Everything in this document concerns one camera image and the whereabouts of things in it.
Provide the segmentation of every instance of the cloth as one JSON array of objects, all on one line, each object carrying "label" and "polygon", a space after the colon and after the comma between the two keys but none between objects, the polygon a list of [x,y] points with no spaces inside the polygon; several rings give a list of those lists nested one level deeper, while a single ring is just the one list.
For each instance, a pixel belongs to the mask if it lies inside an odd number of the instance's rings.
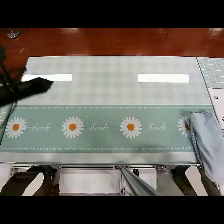
[{"label": "cloth", "polygon": [[205,174],[222,187],[224,185],[224,139],[214,113],[192,113],[190,128],[196,156]]}]

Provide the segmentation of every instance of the table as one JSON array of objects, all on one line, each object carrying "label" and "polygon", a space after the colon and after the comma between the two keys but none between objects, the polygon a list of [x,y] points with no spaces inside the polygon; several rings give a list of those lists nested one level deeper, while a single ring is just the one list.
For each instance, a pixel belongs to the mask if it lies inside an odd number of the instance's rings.
[{"label": "table", "polygon": [[[185,120],[213,107],[195,57],[54,56],[27,62],[26,74],[68,73],[71,82],[54,82],[46,94],[18,102],[1,162],[197,162]],[[139,73],[188,74],[189,83],[138,83]]]}]

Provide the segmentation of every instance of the flower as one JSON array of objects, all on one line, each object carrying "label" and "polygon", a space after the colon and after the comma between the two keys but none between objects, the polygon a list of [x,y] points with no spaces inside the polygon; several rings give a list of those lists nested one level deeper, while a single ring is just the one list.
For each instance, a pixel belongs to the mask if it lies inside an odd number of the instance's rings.
[{"label": "flower", "polygon": [[6,126],[6,135],[8,138],[17,138],[26,130],[26,121],[21,117],[15,117]]},{"label": "flower", "polygon": [[83,121],[78,117],[69,117],[63,122],[62,131],[66,138],[70,137],[71,139],[82,134],[83,126]]},{"label": "flower", "polygon": [[182,117],[178,120],[178,130],[182,132],[185,137],[191,137],[191,129],[188,124],[188,117]]},{"label": "flower", "polygon": [[142,125],[138,119],[134,117],[126,117],[123,119],[120,125],[120,131],[123,131],[123,135],[126,135],[126,138],[135,138],[141,134],[140,130],[142,130]]}]

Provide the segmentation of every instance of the daisy print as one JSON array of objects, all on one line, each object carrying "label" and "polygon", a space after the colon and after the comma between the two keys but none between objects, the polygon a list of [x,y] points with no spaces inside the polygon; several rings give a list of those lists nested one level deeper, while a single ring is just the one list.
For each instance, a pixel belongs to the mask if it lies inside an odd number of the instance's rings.
[{"label": "daisy print", "polygon": [[82,134],[83,126],[83,121],[78,117],[69,117],[63,122],[62,132],[66,138],[75,138]]},{"label": "daisy print", "polygon": [[191,129],[188,124],[188,117],[182,117],[178,120],[178,130],[182,132],[182,135],[184,135],[186,138],[191,137]]},{"label": "daisy print", "polygon": [[17,138],[23,134],[27,128],[25,119],[21,117],[15,117],[6,126],[6,135],[8,138]]},{"label": "daisy print", "polygon": [[139,136],[141,134],[140,130],[142,130],[140,121],[138,119],[135,119],[134,117],[126,117],[125,119],[123,119],[120,127],[120,131],[123,132],[123,135],[125,135],[126,138],[130,139]]}]

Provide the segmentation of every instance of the daisy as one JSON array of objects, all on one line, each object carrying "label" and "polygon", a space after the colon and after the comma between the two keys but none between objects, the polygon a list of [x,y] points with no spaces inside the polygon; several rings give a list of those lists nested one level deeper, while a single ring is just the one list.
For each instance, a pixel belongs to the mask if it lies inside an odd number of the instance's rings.
[{"label": "daisy", "polygon": [[185,137],[191,137],[191,129],[188,124],[188,117],[182,117],[178,120],[178,130],[182,132]]},{"label": "daisy", "polygon": [[8,138],[17,138],[23,134],[23,131],[25,131],[26,128],[27,125],[25,119],[21,117],[15,117],[7,124],[5,131],[6,135],[8,135]]},{"label": "daisy", "polygon": [[83,121],[78,117],[69,117],[63,122],[62,131],[66,138],[70,137],[71,139],[82,134],[83,126]]},{"label": "daisy", "polygon": [[141,134],[140,130],[142,130],[142,125],[138,119],[134,117],[126,117],[123,119],[120,125],[120,131],[123,131],[123,135],[126,135],[126,138],[135,138]]}]

